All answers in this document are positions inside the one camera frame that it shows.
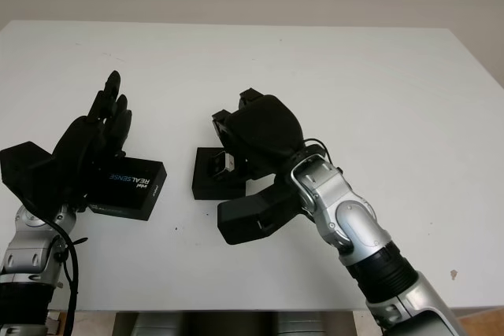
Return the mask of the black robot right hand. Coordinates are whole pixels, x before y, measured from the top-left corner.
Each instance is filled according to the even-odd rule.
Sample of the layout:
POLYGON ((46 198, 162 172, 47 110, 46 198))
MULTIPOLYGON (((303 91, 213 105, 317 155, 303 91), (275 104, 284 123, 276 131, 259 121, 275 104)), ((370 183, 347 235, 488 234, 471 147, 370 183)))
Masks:
POLYGON ((232 175, 239 181, 276 174, 305 147, 294 113, 276 96, 249 88, 239 96, 239 108, 212 115, 224 151, 234 158, 232 175))

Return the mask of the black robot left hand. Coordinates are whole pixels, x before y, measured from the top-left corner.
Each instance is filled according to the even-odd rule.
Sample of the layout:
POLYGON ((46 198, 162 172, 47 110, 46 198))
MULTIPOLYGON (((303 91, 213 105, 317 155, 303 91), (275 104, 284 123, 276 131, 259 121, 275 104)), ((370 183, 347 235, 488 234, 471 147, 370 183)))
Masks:
POLYGON ((67 205, 78 209, 100 180, 105 168, 125 156, 123 145, 132 123, 127 97, 120 93, 120 73, 112 71, 89 112, 76 118, 44 164, 46 180, 39 184, 36 208, 55 212, 67 205))

